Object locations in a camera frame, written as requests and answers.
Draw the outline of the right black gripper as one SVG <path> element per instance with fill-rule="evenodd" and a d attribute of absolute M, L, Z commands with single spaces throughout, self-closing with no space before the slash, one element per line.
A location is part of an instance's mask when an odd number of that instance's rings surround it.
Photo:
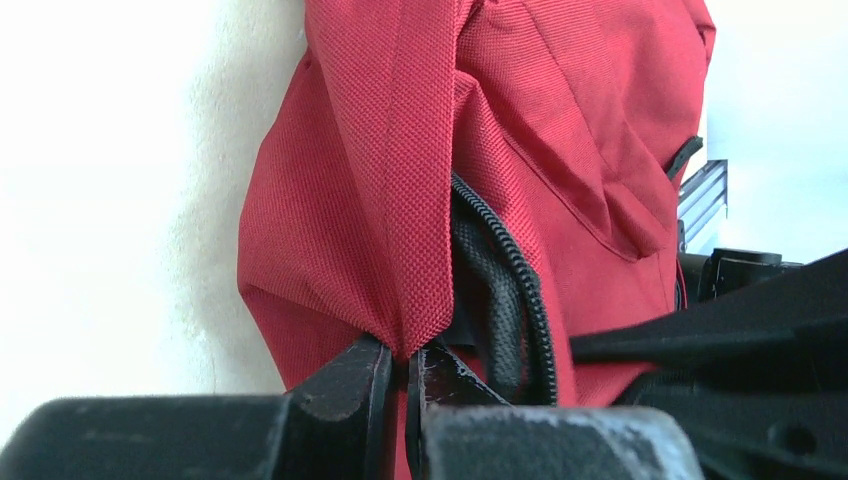
<path fill-rule="evenodd" d="M 619 397 L 671 415 L 711 479 L 847 475 L 847 255 L 679 253 L 684 310 L 571 341 L 579 364 L 653 364 Z"/>

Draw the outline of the red student backpack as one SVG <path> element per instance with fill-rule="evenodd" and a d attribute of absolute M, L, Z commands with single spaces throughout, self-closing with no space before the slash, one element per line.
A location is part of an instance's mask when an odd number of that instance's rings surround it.
<path fill-rule="evenodd" d="M 649 370 L 577 366 L 569 340 L 674 309 L 704 2 L 309 1 L 305 32 L 239 232 L 287 387 L 364 332 L 405 363 L 449 326 L 452 175 L 540 279 L 560 405 L 607 406 Z"/>

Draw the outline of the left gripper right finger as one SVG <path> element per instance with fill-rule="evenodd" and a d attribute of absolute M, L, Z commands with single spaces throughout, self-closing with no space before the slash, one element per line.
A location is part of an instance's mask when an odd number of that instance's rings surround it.
<path fill-rule="evenodd" d="M 415 479 L 701 479 L 694 448 L 645 407 L 514 406 L 441 343 L 409 362 Z"/>

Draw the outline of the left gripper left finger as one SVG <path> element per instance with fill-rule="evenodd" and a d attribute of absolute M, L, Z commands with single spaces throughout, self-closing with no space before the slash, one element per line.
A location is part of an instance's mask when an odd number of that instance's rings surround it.
<path fill-rule="evenodd" d="M 282 395 L 67 398 L 1 453 L 5 479 L 380 479 L 392 357 L 363 336 Z"/>

